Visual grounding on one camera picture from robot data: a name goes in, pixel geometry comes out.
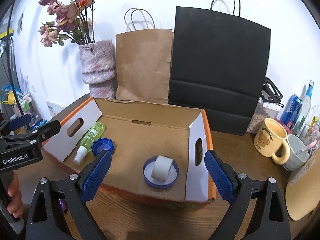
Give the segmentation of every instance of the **blue can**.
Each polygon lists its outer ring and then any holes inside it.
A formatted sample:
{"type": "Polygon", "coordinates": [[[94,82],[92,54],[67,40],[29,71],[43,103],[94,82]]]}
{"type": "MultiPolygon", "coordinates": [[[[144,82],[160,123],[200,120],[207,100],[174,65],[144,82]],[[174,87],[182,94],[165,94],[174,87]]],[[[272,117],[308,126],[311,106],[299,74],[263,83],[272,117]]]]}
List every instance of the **blue can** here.
{"type": "Polygon", "coordinates": [[[289,102],[288,108],[284,113],[282,122],[289,128],[292,128],[297,119],[300,107],[302,105],[302,100],[297,96],[293,95],[292,99],[289,102]]]}

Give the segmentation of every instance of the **human hand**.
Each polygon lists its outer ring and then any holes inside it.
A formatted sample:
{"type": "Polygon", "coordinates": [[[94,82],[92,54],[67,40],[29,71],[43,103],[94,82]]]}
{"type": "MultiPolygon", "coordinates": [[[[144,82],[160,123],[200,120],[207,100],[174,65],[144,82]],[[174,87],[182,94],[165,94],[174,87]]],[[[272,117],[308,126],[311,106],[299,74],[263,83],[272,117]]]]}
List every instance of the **human hand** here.
{"type": "Polygon", "coordinates": [[[13,172],[12,182],[8,187],[8,195],[11,197],[11,202],[7,208],[9,214],[15,218],[21,217],[24,207],[21,199],[22,194],[19,190],[19,178],[15,172],[13,172]]]}

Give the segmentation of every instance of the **white mug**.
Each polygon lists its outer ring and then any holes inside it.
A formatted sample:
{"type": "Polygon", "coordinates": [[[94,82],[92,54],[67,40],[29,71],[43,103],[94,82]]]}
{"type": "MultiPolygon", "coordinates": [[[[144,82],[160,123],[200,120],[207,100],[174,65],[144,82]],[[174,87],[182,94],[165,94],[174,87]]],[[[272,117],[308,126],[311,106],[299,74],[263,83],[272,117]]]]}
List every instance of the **white mug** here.
{"type": "Polygon", "coordinates": [[[290,147],[290,157],[289,160],[283,164],[283,167],[287,171],[294,171],[305,164],[309,157],[309,152],[300,150],[305,147],[304,143],[295,135],[289,134],[287,142],[290,147]]]}

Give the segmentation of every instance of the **mug handle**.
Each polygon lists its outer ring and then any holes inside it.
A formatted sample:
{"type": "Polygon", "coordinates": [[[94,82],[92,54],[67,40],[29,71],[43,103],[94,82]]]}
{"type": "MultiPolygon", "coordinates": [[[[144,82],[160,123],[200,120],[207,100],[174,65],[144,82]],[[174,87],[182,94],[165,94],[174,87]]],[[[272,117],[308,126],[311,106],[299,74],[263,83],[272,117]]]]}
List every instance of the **mug handle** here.
{"type": "Polygon", "coordinates": [[[282,156],[278,157],[276,154],[273,154],[271,157],[276,164],[282,165],[285,164],[290,157],[290,147],[286,140],[282,141],[283,149],[282,156]]]}

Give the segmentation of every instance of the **blue jar lid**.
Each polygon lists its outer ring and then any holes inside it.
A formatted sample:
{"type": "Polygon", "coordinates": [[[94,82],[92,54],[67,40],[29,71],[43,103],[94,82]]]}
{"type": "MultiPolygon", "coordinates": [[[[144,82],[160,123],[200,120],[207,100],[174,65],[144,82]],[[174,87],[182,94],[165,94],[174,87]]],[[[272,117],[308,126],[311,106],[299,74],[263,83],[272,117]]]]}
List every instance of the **blue jar lid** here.
{"type": "Polygon", "coordinates": [[[148,159],[143,165],[143,179],[144,181],[151,187],[156,189],[165,189],[172,187],[173,184],[176,182],[177,177],[179,176],[179,167],[175,161],[172,162],[172,169],[170,169],[169,177],[164,182],[159,182],[156,179],[151,177],[151,173],[155,162],[158,156],[154,156],[148,159]]]}
{"type": "Polygon", "coordinates": [[[98,156],[99,153],[102,150],[106,150],[112,153],[112,151],[115,149],[115,146],[113,145],[112,140],[108,139],[108,138],[100,138],[98,140],[96,140],[95,142],[93,142],[92,146],[91,146],[91,150],[94,156],[98,156]]]}

